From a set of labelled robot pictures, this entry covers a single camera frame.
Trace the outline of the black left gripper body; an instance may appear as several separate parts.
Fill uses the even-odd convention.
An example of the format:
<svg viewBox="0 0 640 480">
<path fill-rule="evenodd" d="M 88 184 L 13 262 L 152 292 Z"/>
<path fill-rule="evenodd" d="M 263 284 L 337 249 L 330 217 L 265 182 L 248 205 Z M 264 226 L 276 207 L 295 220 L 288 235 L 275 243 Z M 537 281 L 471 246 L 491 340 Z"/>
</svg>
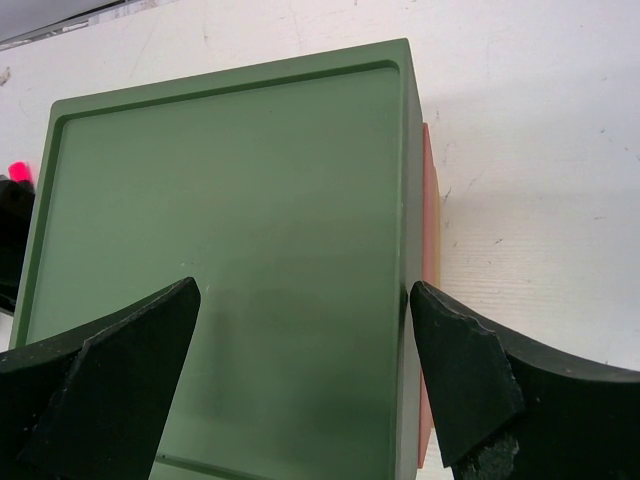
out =
<svg viewBox="0 0 640 480">
<path fill-rule="evenodd" d="M 13 315 L 35 200 L 32 186 L 1 176 L 1 312 Z"/>
</svg>

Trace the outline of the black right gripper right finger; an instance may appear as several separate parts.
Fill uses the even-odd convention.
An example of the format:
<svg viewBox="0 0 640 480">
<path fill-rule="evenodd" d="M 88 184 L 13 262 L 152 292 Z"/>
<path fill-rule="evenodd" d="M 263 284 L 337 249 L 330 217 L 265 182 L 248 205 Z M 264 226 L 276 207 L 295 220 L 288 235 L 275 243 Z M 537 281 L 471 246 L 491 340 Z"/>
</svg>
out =
<svg viewBox="0 0 640 480">
<path fill-rule="evenodd" d="M 639 375 L 571 355 L 436 287 L 410 293 L 443 464 L 457 479 L 635 479 Z"/>
</svg>

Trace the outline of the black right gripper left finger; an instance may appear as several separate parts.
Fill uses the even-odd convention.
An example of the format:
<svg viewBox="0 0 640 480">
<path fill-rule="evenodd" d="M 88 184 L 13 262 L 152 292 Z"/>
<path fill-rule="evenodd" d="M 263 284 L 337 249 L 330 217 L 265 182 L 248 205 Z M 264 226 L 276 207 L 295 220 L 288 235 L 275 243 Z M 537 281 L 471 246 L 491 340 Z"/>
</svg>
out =
<svg viewBox="0 0 640 480">
<path fill-rule="evenodd" d="M 200 303 L 186 277 L 2 352 L 2 478 L 149 478 Z"/>
</svg>

